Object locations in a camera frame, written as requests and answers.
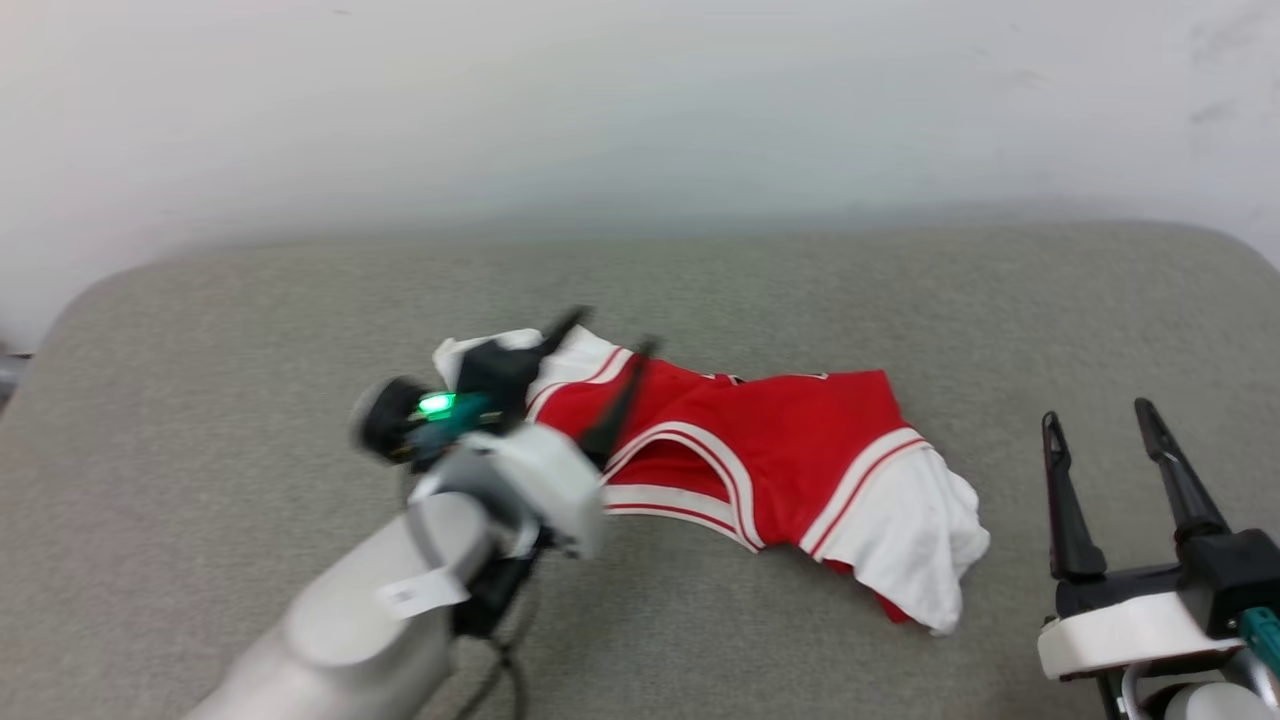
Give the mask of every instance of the red stripe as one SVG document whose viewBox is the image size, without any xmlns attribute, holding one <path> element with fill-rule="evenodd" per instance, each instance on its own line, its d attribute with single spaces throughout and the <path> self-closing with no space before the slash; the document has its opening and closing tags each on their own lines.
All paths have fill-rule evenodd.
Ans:
<svg viewBox="0 0 1280 720">
<path fill-rule="evenodd" d="M 680 437 L 685 438 L 686 441 L 691 442 L 692 445 L 696 445 L 698 447 L 703 448 L 707 452 L 707 455 L 709 455 L 710 457 L 714 459 L 716 468 L 719 470 L 721 482 L 724 483 L 724 489 L 728 491 L 730 505 L 733 506 L 733 514 L 737 516 L 739 528 L 736 530 L 733 530 L 733 532 L 737 534 L 737 537 L 740 537 L 742 539 L 744 543 L 746 543 L 750 547 L 756 547 L 756 544 L 754 542 L 751 542 L 750 538 L 746 537 L 746 529 L 745 529 L 746 528 L 746 516 L 742 515 L 742 503 L 740 502 L 739 496 L 737 496 L 737 486 L 733 484 L 733 474 L 728 471 L 728 466 L 726 465 L 724 460 L 714 450 L 707 447 L 707 445 L 704 442 L 701 442 L 696 437 L 686 433 L 685 430 L 681 430 L 681 429 L 677 429 L 677 428 L 666 428 L 666 429 L 659 430 L 655 434 L 667 434 L 667 433 L 671 433 L 673 436 L 680 436 Z M 632 455 L 632 457 L 635 457 L 636 455 L 639 455 L 640 451 L 646 445 L 649 445 L 649 442 L 653 442 L 653 441 L 652 439 L 646 441 L 644 445 L 641 445 L 640 447 L 637 447 L 636 451 L 635 451 L 635 454 Z M 748 484 L 750 484 L 751 479 L 748 478 L 746 482 L 748 482 Z"/>
<path fill-rule="evenodd" d="M 621 347 L 614 347 L 613 352 L 611 352 L 609 356 L 604 359 L 604 364 L 600 365 L 599 369 L 595 370 L 595 374 L 591 375 L 590 378 L 586 378 L 585 380 L 564 380 L 564 382 L 559 382 L 559 383 L 552 383 L 552 384 L 544 387 L 541 391 L 538 392 L 538 395 L 534 396 L 534 400 L 531 400 L 529 402 L 529 407 L 532 407 L 534 405 L 538 405 L 538 401 L 541 400 L 543 396 L 549 395 L 549 393 L 552 393 L 552 392 L 554 392 L 554 391 L 557 391 L 557 389 L 559 389 L 559 388 L 562 388 L 562 387 L 564 387 L 567 384 L 572 384 L 572 383 L 594 383 L 596 379 L 599 379 L 600 375 L 604 374 L 604 370 L 609 366 L 611 363 L 613 363 L 613 359 L 618 356 L 618 352 L 622 352 L 622 348 Z"/>
<path fill-rule="evenodd" d="M 721 520 L 719 518 L 712 518 L 710 515 L 703 515 L 701 512 L 696 512 L 694 510 L 686 510 L 684 507 L 672 507 L 669 505 L 657 505 L 657 503 L 652 503 L 652 502 L 618 502 L 618 503 L 614 503 L 614 505 L 605 505 L 604 509 L 605 510 L 614 510 L 614 509 L 617 509 L 617 510 L 666 510 L 667 512 L 676 512 L 678 515 L 692 515 L 694 518 L 700 518 L 700 519 L 707 520 L 708 523 L 710 523 L 713 525 L 718 525 L 721 528 L 724 528 L 726 530 L 730 532 L 730 534 L 737 534 L 733 530 L 733 528 L 731 528 L 730 524 L 726 523 L 724 520 Z"/>
<path fill-rule="evenodd" d="M 890 450 L 884 455 L 881 455 L 881 459 L 877 460 L 876 462 L 873 462 L 872 466 L 868 468 L 867 471 L 863 473 L 863 475 L 860 478 L 858 478 L 858 484 L 854 486 L 854 492 L 852 492 L 852 495 L 849 496 L 849 500 L 845 501 L 845 506 L 840 509 L 840 515 L 836 515 L 836 519 L 831 523 L 831 525 L 827 527 L 827 532 L 822 533 L 822 537 L 818 538 L 818 542 L 813 546 L 813 551 L 815 553 L 822 550 L 822 544 L 824 542 L 827 542 L 827 538 L 831 536 L 831 532 L 835 530 L 837 527 L 840 527 L 840 523 L 844 521 L 845 514 L 849 512 L 850 507 L 852 507 L 854 500 L 858 498 L 858 493 L 860 493 L 863 491 L 863 484 L 867 483 L 867 478 L 872 477 L 872 473 L 874 473 L 876 469 L 881 466 L 881 464 L 883 464 L 886 460 L 888 460 L 890 457 L 892 457 L 897 452 L 900 452 L 902 450 L 906 450 L 908 447 L 911 447 L 913 445 L 922 445 L 923 442 L 924 442 L 924 438 L 918 437 L 915 439 L 909 439 L 909 441 L 904 442 L 902 445 L 895 447 L 893 450 Z"/>
</svg>

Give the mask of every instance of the glowing green led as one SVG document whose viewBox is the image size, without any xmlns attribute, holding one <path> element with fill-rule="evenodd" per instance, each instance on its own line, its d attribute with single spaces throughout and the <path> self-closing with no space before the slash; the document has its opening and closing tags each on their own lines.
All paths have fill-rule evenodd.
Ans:
<svg viewBox="0 0 1280 720">
<path fill-rule="evenodd" d="M 447 418 L 453 410 L 454 396 L 452 392 L 436 392 L 417 401 L 417 411 L 426 415 L 428 420 Z"/>
</svg>

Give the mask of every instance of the gray table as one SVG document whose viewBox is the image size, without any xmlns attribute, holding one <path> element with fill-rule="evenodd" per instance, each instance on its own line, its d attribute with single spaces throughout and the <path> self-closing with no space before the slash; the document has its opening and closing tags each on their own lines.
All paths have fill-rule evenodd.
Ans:
<svg viewBox="0 0 1280 720">
<path fill-rule="evenodd" d="M 396 510 L 348 447 L 369 384 L 434 379 L 448 336 L 571 302 L 617 342 L 758 377 L 886 368 L 978 489 L 993 536 L 959 632 L 891 625 L 797 551 L 609 520 L 550 561 L 521 657 L 541 717 L 1097 717 L 1046 680 L 1052 610 L 1038 423 L 1053 407 L 1112 566 L 1172 524 L 1130 402 L 1156 400 L 1228 518 L 1275 533 L 1280 277 L 1152 224 L 483 247 L 278 247 L 134 270 L 81 297 L 0 419 L 0 707 L 175 717 L 289 598 Z M 489 656 L 461 671 L 444 717 Z M 486 717 L 509 716 L 502 685 Z"/>
</svg>

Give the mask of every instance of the white wall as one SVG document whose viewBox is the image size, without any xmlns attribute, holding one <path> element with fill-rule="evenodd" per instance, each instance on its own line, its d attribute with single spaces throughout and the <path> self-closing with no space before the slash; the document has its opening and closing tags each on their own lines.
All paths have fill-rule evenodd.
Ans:
<svg viewBox="0 0 1280 720">
<path fill-rule="evenodd" d="M 192 246 L 1100 217 L 1280 261 L 1280 4 L 0 4 L 23 348 Z"/>
</svg>

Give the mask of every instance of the white stripe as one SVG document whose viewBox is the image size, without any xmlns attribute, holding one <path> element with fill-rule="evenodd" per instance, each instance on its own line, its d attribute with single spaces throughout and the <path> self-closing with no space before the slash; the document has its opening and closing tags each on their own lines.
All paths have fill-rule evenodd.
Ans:
<svg viewBox="0 0 1280 720">
<path fill-rule="evenodd" d="M 827 506 L 822 509 L 822 512 L 809 525 L 804 537 L 800 538 L 800 550 L 813 555 L 814 546 L 818 544 L 818 541 L 827 533 L 832 523 L 840 518 L 840 512 L 849 503 L 849 498 L 854 495 L 854 491 L 858 489 L 858 480 L 891 450 L 913 439 L 920 439 L 920 433 L 911 428 L 900 428 L 876 438 L 876 441 L 863 448 L 858 454 L 858 457 L 849 465 L 849 469 L 845 470 L 844 477 L 840 478 L 840 484 L 836 486 L 836 492 L 831 495 Z"/>
<path fill-rule="evenodd" d="M 608 354 L 605 354 L 603 357 L 600 357 L 599 363 L 604 363 L 604 360 L 608 359 L 609 354 L 612 354 L 612 352 L 613 352 L 613 348 L 611 348 Z M 626 350 L 626 348 L 618 350 L 618 354 L 613 356 L 613 360 L 604 368 L 604 372 L 602 372 L 599 374 L 599 377 L 596 377 L 594 379 L 591 379 L 591 375 L 595 375 L 595 373 L 599 372 L 599 369 L 600 369 L 599 364 L 596 364 L 595 366 L 575 365 L 572 368 L 566 368 L 566 369 L 573 370 L 573 373 L 571 374 L 571 377 L 568 379 L 553 379 L 552 383 L 548 383 L 545 386 L 547 389 L 544 392 L 541 392 L 541 395 L 534 393 L 535 397 L 536 397 L 536 400 L 529 407 L 529 420 L 530 421 L 536 420 L 538 419 L 538 414 L 541 413 L 543 407 L 547 406 L 547 401 L 550 400 L 550 397 L 553 395 L 556 395 L 564 386 L 570 386 L 570 384 L 605 384 L 605 383 L 612 382 L 614 378 L 618 377 L 618 373 L 621 373 L 622 369 L 626 368 L 627 361 L 631 360 L 631 355 L 634 355 L 634 354 L 630 350 Z M 552 370 L 550 373 L 547 373 L 548 377 L 549 378 L 557 378 L 557 375 L 559 375 L 559 378 L 564 378 L 566 375 L 570 375 L 570 373 L 556 373 L 554 370 L 558 370 L 558 369 L 559 368 L 557 368 L 556 365 L 552 365 L 550 368 L 548 368 L 548 370 Z"/>
<path fill-rule="evenodd" d="M 737 521 L 733 519 L 733 507 L 730 503 L 700 492 L 668 488 L 664 486 L 626 484 L 604 487 L 605 505 L 623 505 L 634 502 L 662 505 L 672 510 L 689 510 L 690 512 L 699 512 L 701 515 L 707 515 L 708 518 L 714 518 L 731 528 L 737 527 Z"/>
<path fill-rule="evenodd" d="M 681 432 L 684 436 L 673 434 L 675 432 Z M 739 528 L 742 539 L 748 544 L 756 548 L 764 547 L 764 541 L 760 539 L 760 536 L 755 529 L 755 505 L 753 502 L 754 496 L 751 492 L 751 474 L 746 471 L 742 461 L 737 459 L 737 455 L 735 455 L 723 441 L 698 425 L 690 425 L 689 423 L 680 421 L 659 423 L 644 433 L 631 438 L 631 442 L 625 445 L 622 450 L 616 452 L 613 457 L 609 459 L 608 465 L 605 465 L 603 482 L 608 482 L 608 479 L 617 474 L 622 465 L 630 461 L 636 452 L 640 452 L 644 446 L 657 439 L 678 442 L 705 460 L 707 464 L 716 470 L 716 474 L 719 475 L 726 489 L 728 489 L 730 501 L 735 510 L 733 527 Z M 712 456 L 718 459 L 719 464 L 713 462 Z M 728 477 L 726 477 L 724 471 L 721 470 L 721 465 L 723 465 L 724 470 L 727 470 Z M 742 518 L 742 527 L 739 527 L 739 523 L 736 521 L 737 515 L 741 515 Z"/>
<path fill-rule="evenodd" d="M 673 520 L 684 520 L 686 523 L 692 523 L 695 525 L 701 525 L 701 527 L 707 528 L 708 530 L 716 530 L 717 533 L 719 533 L 719 534 L 730 538 L 731 541 L 733 541 L 737 544 L 740 544 L 740 546 L 750 550 L 751 552 L 760 552 L 759 550 L 756 550 L 756 548 L 746 544 L 745 542 L 742 542 L 742 538 L 740 538 L 736 534 L 733 534 L 732 532 L 722 528 L 721 525 L 717 525 L 716 523 L 710 523 L 708 520 L 704 520 L 704 519 L 701 519 L 701 518 L 699 518 L 696 515 L 686 515 L 685 512 L 682 512 L 680 510 L 657 510 L 657 509 L 653 509 L 653 507 L 621 507 L 621 509 L 614 510 L 612 507 L 605 507 L 604 511 L 608 512 L 609 515 L 653 515 L 655 518 L 671 518 Z"/>
</svg>

